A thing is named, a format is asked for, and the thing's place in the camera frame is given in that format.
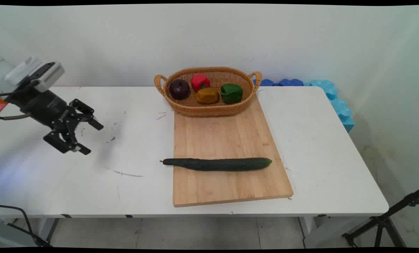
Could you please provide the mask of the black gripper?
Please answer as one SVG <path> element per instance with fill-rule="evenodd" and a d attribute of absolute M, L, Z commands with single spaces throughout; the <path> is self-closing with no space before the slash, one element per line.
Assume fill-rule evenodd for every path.
<path fill-rule="evenodd" d="M 7 96 L 6 102 L 17 106 L 22 112 L 22 115 L 11 116 L 8 120 L 31 117 L 51 130 L 56 130 L 45 135 L 43 140 L 63 154 L 71 151 L 88 155 L 92 152 L 79 143 L 74 134 L 67 132 L 68 127 L 71 126 L 70 130 L 75 131 L 78 126 L 77 122 L 70 122 L 69 118 L 87 122 L 98 131 L 104 128 L 104 125 L 96 120 L 93 108 L 78 99 L 68 104 L 52 91 L 39 92 L 32 88 Z"/>

